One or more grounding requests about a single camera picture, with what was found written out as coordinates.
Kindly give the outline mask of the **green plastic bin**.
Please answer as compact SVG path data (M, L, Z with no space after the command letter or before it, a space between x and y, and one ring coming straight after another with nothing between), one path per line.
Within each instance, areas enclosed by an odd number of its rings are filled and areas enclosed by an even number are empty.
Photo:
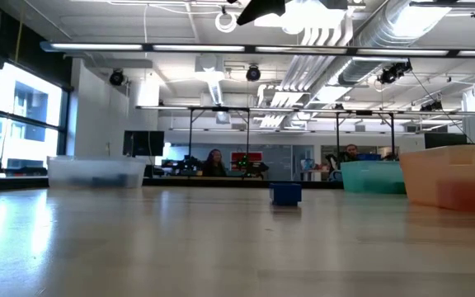
M353 193L405 194L399 162L354 161L341 165L344 189Z

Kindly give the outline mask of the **clear plastic bin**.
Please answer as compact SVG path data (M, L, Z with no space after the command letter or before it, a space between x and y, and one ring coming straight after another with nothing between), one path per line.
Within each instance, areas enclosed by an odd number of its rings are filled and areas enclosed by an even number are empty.
M147 162L131 157L79 158L49 157L50 187L122 187L137 188L143 184Z

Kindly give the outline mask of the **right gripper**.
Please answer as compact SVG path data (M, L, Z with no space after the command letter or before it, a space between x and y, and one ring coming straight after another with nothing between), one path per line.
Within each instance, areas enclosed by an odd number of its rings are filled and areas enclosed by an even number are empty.
M319 0L327 9L347 9L347 0ZM239 26L255 21L259 17L285 14L285 0L251 0L237 18Z

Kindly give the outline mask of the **orange plastic bin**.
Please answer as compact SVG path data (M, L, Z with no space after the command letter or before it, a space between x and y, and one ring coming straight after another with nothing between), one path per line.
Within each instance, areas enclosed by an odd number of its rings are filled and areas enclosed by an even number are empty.
M403 153L400 167L411 203L475 212L475 144Z

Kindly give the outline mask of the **black bar with light strips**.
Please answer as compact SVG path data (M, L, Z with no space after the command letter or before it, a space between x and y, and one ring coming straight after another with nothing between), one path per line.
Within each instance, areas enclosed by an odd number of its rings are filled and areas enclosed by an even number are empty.
M162 52L217 54L273 54L307 56L347 56L421 59L475 59L475 49L364 48L306 45L215 45L152 43L61 43L40 42L45 52Z

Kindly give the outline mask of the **blue toy brick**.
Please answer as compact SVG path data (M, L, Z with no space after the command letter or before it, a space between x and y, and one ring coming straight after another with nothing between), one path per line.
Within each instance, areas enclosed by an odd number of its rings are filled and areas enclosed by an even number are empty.
M269 185L272 205L297 206L302 201L302 187L295 183L271 183Z

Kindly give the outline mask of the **person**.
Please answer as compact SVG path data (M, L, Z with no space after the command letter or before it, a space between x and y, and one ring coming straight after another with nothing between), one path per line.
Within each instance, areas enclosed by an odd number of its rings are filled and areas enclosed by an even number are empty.
M226 169L223 165L222 154L218 149L212 149L202 167L203 177L226 177Z
M343 157L345 162L359 161L358 147L354 144L348 144L346 146L346 151L344 152Z

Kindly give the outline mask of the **black monitor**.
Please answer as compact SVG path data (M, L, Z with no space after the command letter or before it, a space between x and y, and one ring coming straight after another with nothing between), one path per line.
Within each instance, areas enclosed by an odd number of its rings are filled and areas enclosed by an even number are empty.
M163 131L126 130L124 132L124 155L161 157L163 148Z
M465 145L468 138L465 134L449 134L449 133L425 133L424 142L426 149L438 147Z

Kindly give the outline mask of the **white ceiling duct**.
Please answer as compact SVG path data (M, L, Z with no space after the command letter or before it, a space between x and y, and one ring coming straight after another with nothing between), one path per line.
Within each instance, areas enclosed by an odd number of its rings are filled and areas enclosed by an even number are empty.
M207 83L212 102L223 104L220 82L225 79L223 59L216 54L201 54L195 57L195 78Z

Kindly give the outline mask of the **black table frame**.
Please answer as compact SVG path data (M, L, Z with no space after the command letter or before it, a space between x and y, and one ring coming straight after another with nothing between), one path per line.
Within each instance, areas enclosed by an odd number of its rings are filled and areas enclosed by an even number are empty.
M144 178L142 186L268 188L271 184L299 184L303 189L343 190L341 181L267 181L237 177L167 177ZM15 191L49 186L47 177L1 177L0 191Z

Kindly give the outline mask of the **black station frame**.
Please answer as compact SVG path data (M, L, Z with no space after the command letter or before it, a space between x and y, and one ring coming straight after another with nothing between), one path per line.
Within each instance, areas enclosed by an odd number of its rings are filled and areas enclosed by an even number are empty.
M383 120L390 128L390 136L391 136L391 159L397 159L397 151L396 151L396 142L395 142L395 117L392 112L385 112L385 111L372 111L372 110L336 110L335 111L335 121L336 121L336 156L340 157L340 115L346 114L346 116L362 116L362 117L370 117L370 116L377 116L381 120Z
M240 115L240 112L246 112L247 113L247 118L245 119L247 129L247 138L246 138L246 156L249 155L249 147L250 147L250 121L251 121L251 108L250 107L237 107L237 106L188 106L186 108L190 112L190 118L189 118L189 143L188 143L188 154L191 156L191 150L192 150L192 134L193 134L193 124L195 122L194 118L194 112L199 110L199 111L212 111L212 112L226 112L229 113L230 111L235 111L238 115Z

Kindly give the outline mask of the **large window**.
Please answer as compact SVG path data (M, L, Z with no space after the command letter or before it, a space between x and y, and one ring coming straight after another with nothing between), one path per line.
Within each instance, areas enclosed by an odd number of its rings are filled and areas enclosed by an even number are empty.
M49 168L66 154L68 92L13 64L0 68L1 171Z

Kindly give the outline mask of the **silver ventilation duct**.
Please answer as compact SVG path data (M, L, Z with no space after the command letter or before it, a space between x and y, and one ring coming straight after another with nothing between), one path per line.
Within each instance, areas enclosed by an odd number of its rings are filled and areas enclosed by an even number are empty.
M354 38L355 47L409 47L431 31L448 14L451 7L418 7L410 2L434 0L388 0L385 6ZM339 58L334 61L339 69L336 78L340 84L354 85L367 78L382 63Z

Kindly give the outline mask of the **red sign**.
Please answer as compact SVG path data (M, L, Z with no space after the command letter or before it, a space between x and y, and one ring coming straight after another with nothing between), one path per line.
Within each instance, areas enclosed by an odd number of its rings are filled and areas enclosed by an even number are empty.
M263 153L262 152L231 152L231 161L232 162L238 162L242 161L245 157L250 162L261 162L263 159Z

